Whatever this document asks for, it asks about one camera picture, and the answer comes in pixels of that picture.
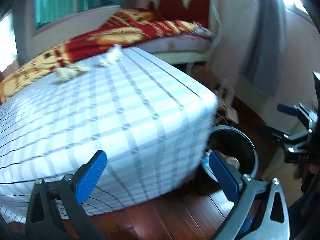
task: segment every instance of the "white plaid sheet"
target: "white plaid sheet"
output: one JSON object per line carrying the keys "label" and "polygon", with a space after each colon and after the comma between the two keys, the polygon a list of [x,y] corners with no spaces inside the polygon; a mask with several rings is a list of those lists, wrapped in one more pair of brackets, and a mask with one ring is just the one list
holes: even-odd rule
{"label": "white plaid sheet", "polygon": [[[131,47],[109,68],[99,56],[68,82],[52,73],[0,106],[0,212],[25,222],[35,179],[60,180],[100,149],[108,164],[88,215],[165,194],[200,163],[216,112],[214,94],[173,66]],[[58,203],[62,218],[67,214]]]}

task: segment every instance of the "trash can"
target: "trash can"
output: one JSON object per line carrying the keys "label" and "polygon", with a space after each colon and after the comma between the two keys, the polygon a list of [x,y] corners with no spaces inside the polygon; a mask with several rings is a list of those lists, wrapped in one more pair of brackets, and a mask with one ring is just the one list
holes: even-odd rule
{"label": "trash can", "polygon": [[[224,155],[235,157],[240,163],[239,172],[250,174],[254,178],[258,171],[258,156],[255,146],[250,139],[234,127],[220,125],[211,129],[207,150],[218,150]],[[209,166],[209,153],[204,154],[201,160],[204,171],[216,182],[217,179]]]}

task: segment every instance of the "white wall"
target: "white wall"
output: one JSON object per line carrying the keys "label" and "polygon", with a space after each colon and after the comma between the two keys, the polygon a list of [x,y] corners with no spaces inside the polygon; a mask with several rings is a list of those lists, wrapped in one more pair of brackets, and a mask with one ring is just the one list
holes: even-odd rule
{"label": "white wall", "polygon": [[[137,6],[145,7],[149,0],[138,0]],[[108,6],[70,15],[53,25],[34,29],[34,0],[27,0],[25,11],[26,47],[30,58],[34,58],[52,46],[74,36],[92,31],[105,22],[119,6]]]}
{"label": "white wall", "polygon": [[214,53],[212,70],[219,78],[227,78],[230,85],[234,86],[251,40],[257,19],[258,2],[219,0],[218,11],[223,34]]}
{"label": "white wall", "polygon": [[287,33],[281,82],[274,98],[267,98],[255,91],[244,79],[236,86],[238,97],[260,117],[273,126],[292,130],[297,122],[294,117],[276,110],[278,103],[310,106],[316,103],[313,71],[320,72],[320,35],[305,18],[287,11]]}

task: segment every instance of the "metal screw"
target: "metal screw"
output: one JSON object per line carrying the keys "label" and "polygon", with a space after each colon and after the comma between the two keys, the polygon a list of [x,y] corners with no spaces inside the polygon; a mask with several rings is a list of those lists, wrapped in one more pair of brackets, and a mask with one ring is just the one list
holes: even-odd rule
{"label": "metal screw", "polygon": [[252,178],[249,174],[244,174],[243,177],[247,180],[250,181]]}
{"label": "metal screw", "polygon": [[36,184],[37,184],[37,185],[39,185],[39,184],[41,184],[41,183],[42,183],[42,179],[41,179],[41,178],[36,179],[36,181],[35,181],[35,182],[36,182]]}
{"label": "metal screw", "polygon": [[64,176],[65,181],[70,181],[70,180],[72,180],[72,178],[73,178],[72,174],[67,174],[66,176]]}
{"label": "metal screw", "polygon": [[272,183],[275,184],[275,185],[279,185],[280,181],[279,181],[279,179],[274,178],[274,179],[272,179]]}

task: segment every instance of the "patterned blanket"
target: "patterned blanket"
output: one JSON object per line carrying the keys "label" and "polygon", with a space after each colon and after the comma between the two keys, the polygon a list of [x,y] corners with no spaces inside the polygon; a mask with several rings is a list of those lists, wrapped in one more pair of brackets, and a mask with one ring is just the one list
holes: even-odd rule
{"label": "patterned blanket", "polygon": [[146,9],[121,9],[100,28],[48,49],[5,78],[0,83],[1,103],[54,68],[104,53],[114,44],[129,47],[159,37],[179,35],[199,26],[179,20],[166,21]]}

